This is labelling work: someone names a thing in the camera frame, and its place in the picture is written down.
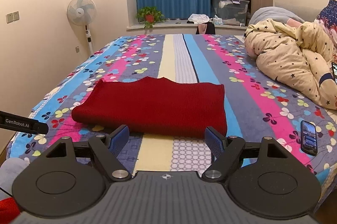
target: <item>smartphone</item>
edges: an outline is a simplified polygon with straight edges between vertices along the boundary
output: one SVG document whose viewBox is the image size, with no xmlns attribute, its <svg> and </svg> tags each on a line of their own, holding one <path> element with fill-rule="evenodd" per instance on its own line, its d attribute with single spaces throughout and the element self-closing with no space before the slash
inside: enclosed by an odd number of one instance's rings
<svg viewBox="0 0 337 224">
<path fill-rule="evenodd" d="M 334 79 L 337 84 L 337 64 L 336 63 L 332 63 L 332 72 L 334 74 Z"/>
<path fill-rule="evenodd" d="M 317 133 L 315 125 L 301 121 L 301 150 L 310 155 L 317 155 Z"/>
</svg>

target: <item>wall socket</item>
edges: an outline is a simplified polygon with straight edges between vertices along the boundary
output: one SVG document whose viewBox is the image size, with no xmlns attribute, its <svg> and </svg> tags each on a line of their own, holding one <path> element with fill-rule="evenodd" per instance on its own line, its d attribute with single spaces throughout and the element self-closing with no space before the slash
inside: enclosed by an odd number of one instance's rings
<svg viewBox="0 0 337 224">
<path fill-rule="evenodd" d="M 20 17 L 19 17 L 19 11 L 13 13 L 13 19 L 14 19 L 14 21 L 17 21 L 17 20 L 20 19 Z"/>
<path fill-rule="evenodd" d="M 14 19 L 13 19 L 13 13 L 7 14 L 6 15 L 6 20 L 7 20 L 7 24 L 13 22 L 14 21 Z"/>
</svg>

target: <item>red cloth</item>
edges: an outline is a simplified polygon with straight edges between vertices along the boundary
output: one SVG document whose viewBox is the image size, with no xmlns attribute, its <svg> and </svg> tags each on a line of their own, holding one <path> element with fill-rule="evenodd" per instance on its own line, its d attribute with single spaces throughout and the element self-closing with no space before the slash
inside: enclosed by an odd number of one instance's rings
<svg viewBox="0 0 337 224">
<path fill-rule="evenodd" d="M 8 224 L 20 214 L 12 197 L 0 201 L 0 224 Z"/>
<path fill-rule="evenodd" d="M 181 84 L 145 77 L 135 82 L 100 80 L 88 99 L 72 110 L 76 122 L 131 132 L 204 138 L 213 126 L 225 135 L 225 87 L 212 83 Z"/>
</svg>

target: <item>window sill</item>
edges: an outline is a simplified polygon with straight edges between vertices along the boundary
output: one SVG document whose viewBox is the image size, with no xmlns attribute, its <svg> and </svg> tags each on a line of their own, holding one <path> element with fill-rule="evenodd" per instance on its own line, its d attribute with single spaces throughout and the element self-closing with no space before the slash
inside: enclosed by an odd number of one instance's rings
<svg viewBox="0 0 337 224">
<path fill-rule="evenodd" d="M 197 27 L 198 24 L 187 23 L 187 20 L 169 20 L 166 22 L 160 22 L 153 25 L 153 28 L 175 28 L 175 27 Z M 246 26 L 234 26 L 234 25 L 214 25 L 215 28 L 227 28 L 227 29 L 240 29 L 246 30 Z M 144 24 L 135 24 L 128 26 L 126 30 L 144 29 Z"/>
</svg>

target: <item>mattress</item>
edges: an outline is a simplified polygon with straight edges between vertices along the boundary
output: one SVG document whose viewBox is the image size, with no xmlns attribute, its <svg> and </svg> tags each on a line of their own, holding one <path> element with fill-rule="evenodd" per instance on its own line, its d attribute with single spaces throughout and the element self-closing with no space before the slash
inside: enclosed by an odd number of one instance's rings
<svg viewBox="0 0 337 224">
<path fill-rule="evenodd" d="M 35 136 L 18 132 L 7 147 L 7 157 L 31 162 L 62 136 L 85 141 L 98 133 L 111 133 L 113 129 L 99 124 L 76 123 L 71 118 L 72 109 L 85 101 L 100 78 L 132 82 L 145 76 L 166 77 L 187 84 L 224 84 L 227 135 L 237 135 L 251 142 L 260 142 L 264 136 L 277 139 L 316 175 L 322 186 L 321 201 L 335 186 L 337 116 L 262 74 L 247 55 L 241 36 L 176 34 L 118 38 L 78 66 L 33 108 L 30 118 L 46 122 L 48 134 Z M 145 92 L 138 96 L 156 90 L 149 86 Z M 130 111 L 143 111 L 133 106 L 137 96 L 111 95 L 123 96 Z M 302 120 L 316 126 L 316 157 L 300 149 Z M 144 132 L 130 137 L 118 159 L 132 173 L 196 170 L 201 174 L 211 163 L 211 152 L 202 139 Z M 78 160 L 86 163 L 88 159 Z M 252 162 L 254 159 L 245 159 L 244 165 Z"/>
</svg>

